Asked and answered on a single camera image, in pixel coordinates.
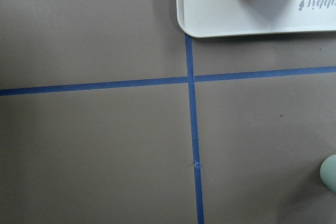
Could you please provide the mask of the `mint green cup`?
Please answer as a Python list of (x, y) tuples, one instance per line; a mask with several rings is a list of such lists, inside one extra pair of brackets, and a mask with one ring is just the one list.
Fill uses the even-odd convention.
[(326, 158), (320, 167), (320, 178), (323, 184), (333, 193), (336, 191), (335, 183), (336, 169), (335, 169), (335, 155)]

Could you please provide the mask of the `cream plastic tray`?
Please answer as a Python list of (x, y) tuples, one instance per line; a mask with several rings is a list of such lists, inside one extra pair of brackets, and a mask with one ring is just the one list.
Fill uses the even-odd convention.
[(335, 30), (335, 0), (176, 0), (176, 9), (195, 38)]

